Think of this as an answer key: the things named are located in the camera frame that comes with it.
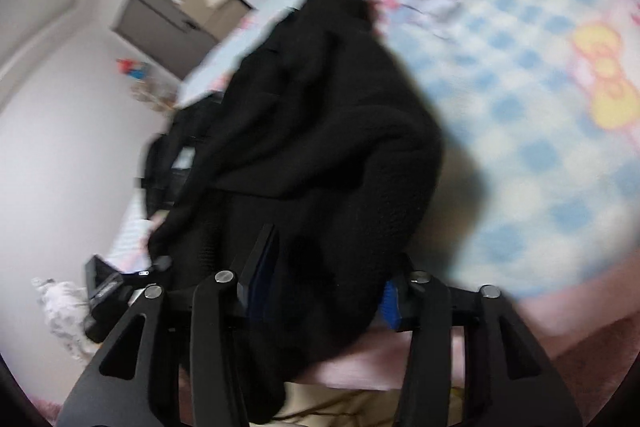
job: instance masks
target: screw head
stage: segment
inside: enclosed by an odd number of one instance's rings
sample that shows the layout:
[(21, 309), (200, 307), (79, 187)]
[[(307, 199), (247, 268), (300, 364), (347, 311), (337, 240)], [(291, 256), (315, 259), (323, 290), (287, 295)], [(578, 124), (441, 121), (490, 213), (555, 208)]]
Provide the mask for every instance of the screw head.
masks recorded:
[(231, 270), (220, 270), (216, 273), (216, 282), (231, 282), (234, 279), (234, 273)]
[(491, 284), (486, 284), (480, 288), (480, 293), (482, 297), (497, 299), (500, 296), (500, 289)]
[(427, 284), (431, 280), (431, 275), (425, 271), (418, 270), (409, 274), (409, 280), (418, 284)]
[(145, 297), (147, 299), (156, 299), (162, 295), (162, 288), (157, 284), (152, 284), (145, 288)]

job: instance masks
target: blue checkered blanket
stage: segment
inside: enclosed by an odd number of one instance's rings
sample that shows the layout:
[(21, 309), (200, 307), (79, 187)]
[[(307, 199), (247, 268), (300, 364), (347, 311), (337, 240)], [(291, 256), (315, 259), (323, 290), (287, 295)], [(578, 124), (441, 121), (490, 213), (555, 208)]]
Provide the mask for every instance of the blue checkered blanket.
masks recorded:
[[(448, 137), (410, 245), (418, 264), (524, 297), (583, 282), (638, 246), (640, 0), (464, 0), (438, 28), (379, 1), (382, 39)], [(252, 12), (191, 73), (182, 103), (222, 86), (302, 2)]]

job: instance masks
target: dark clothing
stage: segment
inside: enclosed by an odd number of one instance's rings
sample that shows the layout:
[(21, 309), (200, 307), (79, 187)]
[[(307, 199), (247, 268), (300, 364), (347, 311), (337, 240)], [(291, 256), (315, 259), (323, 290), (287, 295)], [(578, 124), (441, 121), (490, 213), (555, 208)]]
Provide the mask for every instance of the dark clothing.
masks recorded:
[(227, 268), (266, 223), (279, 231), (264, 320), (237, 337), (255, 423), (285, 381), (369, 326), (436, 184), (440, 130), (371, 30), (364, 0), (308, 0), (242, 60), (222, 103), (178, 112), (148, 156), (152, 214), (181, 147), (195, 148), (148, 242), (172, 257), (173, 289)]

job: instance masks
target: black mount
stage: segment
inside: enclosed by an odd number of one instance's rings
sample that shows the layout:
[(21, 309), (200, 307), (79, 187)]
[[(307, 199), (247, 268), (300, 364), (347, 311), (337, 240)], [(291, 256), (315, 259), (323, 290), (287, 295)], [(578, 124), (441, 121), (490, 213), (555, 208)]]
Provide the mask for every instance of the black mount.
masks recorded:
[[(196, 427), (247, 427), (231, 333), (263, 295), (278, 236), (265, 225), (244, 261), (197, 287), (167, 292), (152, 283), (133, 302), (81, 375), (58, 427), (181, 426), (178, 331), (191, 323), (190, 366)], [(398, 330), (413, 339), (394, 427), (445, 427), (451, 328), (465, 328), (463, 427), (580, 427), (577, 407), (533, 334), (498, 288), (450, 288), (408, 260), (393, 278)]]

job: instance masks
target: bed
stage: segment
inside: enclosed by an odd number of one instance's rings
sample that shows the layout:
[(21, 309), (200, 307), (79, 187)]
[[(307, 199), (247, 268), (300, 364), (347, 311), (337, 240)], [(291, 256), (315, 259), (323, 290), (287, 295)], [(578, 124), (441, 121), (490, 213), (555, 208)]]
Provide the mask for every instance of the bed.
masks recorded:
[[(640, 0), (464, 0), (427, 27), (401, 0), (376, 1), (380, 38), (447, 136), (409, 245), (415, 264), (452, 285), (502, 288), (554, 358), (640, 310)], [(180, 105), (223, 90), (302, 2), (268, 0), (245, 17), (187, 77)], [(146, 267), (149, 229), (136, 193), (106, 259)], [(305, 380), (399, 387), (408, 344), (372, 330)], [(454, 352), (460, 371), (459, 339)]]

